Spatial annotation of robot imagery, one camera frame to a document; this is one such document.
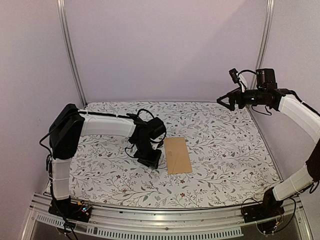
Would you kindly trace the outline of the brown kraft envelope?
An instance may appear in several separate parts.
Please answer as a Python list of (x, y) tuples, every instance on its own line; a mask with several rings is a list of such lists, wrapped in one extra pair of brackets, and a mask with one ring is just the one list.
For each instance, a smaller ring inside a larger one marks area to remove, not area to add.
[(192, 164), (184, 137), (164, 140), (165, 159), (169, 175), (192, 173)]

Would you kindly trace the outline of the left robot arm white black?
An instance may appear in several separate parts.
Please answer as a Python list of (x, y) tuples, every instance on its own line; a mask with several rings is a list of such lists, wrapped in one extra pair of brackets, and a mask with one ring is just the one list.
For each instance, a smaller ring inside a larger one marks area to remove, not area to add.
[(126, 137), (136, 148), (134, 159), (152, 169), (157, 169), (161, 150), (153, 148), (157, 138), (166, 136), (164, 122), (152, 116), (142, 120), (139, 113), (116, 115), (80, 110), (75, 104), (67, 104), (49, 128), (51, 151), (50, 184), (55, 209), (63, 216), (74, 213), (74, 205), (68, 201), (70, 165), (78, 149), (81, 137), (90, 135)]

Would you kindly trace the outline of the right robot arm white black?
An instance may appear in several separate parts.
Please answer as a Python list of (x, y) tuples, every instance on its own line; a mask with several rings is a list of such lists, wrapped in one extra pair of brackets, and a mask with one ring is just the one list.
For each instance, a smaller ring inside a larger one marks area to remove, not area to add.
[(295, 122), (315, 143), (311, 155), (300, 170), (264, 193), (258, 213), (262, 218), (269, 218), (283, 200), (320, 182), (320, 114), (302, 101), (295, 91), (278, 88), (272, 68), (257, 69), (253, 74), (256, 76), (256, 88), (249, 89), (243, 72), (231, 69), (229, 75), (238, 88), (219, 97), (217, 103), (230, 111), (259, 105), (265, 106), (267, 110), (274, 109)]

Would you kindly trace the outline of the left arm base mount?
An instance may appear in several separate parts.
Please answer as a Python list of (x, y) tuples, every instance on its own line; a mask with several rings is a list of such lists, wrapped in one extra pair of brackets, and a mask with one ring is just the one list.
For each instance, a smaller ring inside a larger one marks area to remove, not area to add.
[(68, 199), (52, 201), (48, 212), (52, 215), (88, 223), (92, 213), (92, 206), (84, 203), (73, 203)]

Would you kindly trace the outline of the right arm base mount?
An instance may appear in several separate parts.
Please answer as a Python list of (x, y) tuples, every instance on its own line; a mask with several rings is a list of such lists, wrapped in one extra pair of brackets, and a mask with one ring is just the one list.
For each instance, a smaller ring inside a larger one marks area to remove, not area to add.
[(262, 203), (241, 206), (240, 212), (245, 223), (256, 222), (268, 218), (280, 216), (285, 213), (283, 201), (272, 206), (264, 206)]

